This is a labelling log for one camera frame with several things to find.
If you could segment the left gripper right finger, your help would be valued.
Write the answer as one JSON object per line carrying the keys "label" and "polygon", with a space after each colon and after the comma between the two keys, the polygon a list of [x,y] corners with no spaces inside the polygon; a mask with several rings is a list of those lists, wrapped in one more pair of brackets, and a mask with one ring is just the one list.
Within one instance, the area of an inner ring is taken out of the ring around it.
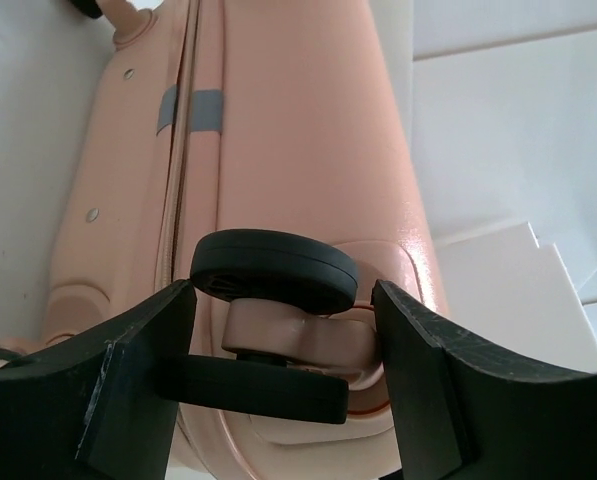
{"label": "left gripper right finger", "polygon": [[399,479],[597,479],[597,373],[535,360],[372,292]]}

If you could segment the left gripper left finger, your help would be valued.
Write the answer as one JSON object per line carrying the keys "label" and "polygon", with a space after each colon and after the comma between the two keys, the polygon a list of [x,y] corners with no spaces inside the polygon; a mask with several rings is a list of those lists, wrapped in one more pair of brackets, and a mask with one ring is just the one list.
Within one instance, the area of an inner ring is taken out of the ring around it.
{"label": "left gripper left finger", "polygon": [[177,281],[0,368],[0,479],[162,479],[178,404],[157,392],[186,353],[196,297]]}

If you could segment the pink hard-shell suitcase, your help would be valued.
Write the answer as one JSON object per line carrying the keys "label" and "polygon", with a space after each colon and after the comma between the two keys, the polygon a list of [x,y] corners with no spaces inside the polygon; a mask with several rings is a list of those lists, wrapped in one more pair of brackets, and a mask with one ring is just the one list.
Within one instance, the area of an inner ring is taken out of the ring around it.
{"label": "pink hard-shell suitcase", "polygon": [[189,349],[168,464],[218,479],[373,479],[400,466],[372,290],[446,312],[365,1],[80,1],[113,25],[53,250],[39,342],[177,281]]}

